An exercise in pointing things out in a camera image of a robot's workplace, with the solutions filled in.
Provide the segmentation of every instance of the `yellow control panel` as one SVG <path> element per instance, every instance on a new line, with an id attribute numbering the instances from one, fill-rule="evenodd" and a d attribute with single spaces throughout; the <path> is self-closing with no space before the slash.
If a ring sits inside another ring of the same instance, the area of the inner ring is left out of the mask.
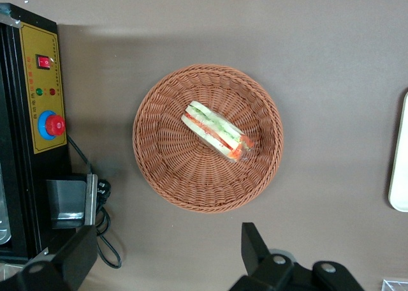
<path id="1" fill-rule="evenodd" d="M 33 149 L 38 154 L 67 143 L 58 37 L 22 22 L 20 39 Z"/>

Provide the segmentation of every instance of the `plastic wrap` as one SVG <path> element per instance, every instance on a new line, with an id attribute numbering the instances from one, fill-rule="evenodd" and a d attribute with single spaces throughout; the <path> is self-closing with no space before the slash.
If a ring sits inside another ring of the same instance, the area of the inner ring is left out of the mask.
<path id="1" fill-rule="evenodd" d="M 192 101 L 181 120 L 206 145 L 230 161 L 244 160 L 254 142 L 234 124 L 198 101 Z"/>

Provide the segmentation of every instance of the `table surface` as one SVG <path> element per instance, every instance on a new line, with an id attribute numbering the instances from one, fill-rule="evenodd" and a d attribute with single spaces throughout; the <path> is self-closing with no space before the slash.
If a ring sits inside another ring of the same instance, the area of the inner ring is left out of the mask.
<path id="1" fill-rule="evenodd" d="M 107 238 L 123 267 L 98 260 L 81 290 L 228 290 L 245 272 L 243 221 L 305 267 L 344 264 L 367 290 L 408 278 L 408 213 L 388 202 L 408 91 L 407 0 L 2 2 L 59 24 L 68 133 L 113 187 Z M 284 125 L 274 180 L 222 214 L 171 205 L 133 155 L 143 97 L 195 63 L 257 80 Z M 72 160 L 85 170 L 75 153 Z"/>

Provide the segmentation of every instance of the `clear plastic container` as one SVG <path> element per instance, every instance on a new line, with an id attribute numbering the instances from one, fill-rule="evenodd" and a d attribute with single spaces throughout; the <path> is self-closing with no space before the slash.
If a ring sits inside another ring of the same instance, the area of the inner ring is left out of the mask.
<path id="1" fill-rule="evenodd" d="M 408 280 L 384 280 L 381 291 L 408 291 Z"/>
<path id="2" fill-rule="evenodd" d="M 11 238 L 10 225 L 8 223 L 8 213 L 6 197 L 4 195 L 3 174 L 0 165 L 0 245 L 7 243 Z"/>

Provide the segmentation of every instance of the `red switch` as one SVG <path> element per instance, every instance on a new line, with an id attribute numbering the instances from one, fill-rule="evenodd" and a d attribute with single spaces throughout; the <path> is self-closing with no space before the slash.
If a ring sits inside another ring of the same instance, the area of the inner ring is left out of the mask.
<path id="1" fill-rule="evenodd" d="M 65 131 L 64 118 L 54 114 L 45 121 L 45 130 L 51 136 L 61 136 Z"/>
<path id="2" fill-rule="evenodd" d="M 49 70 L 51 67 L 50 58 L 47 56 L 37 55 L 37 66 L 39 69 Z"/>

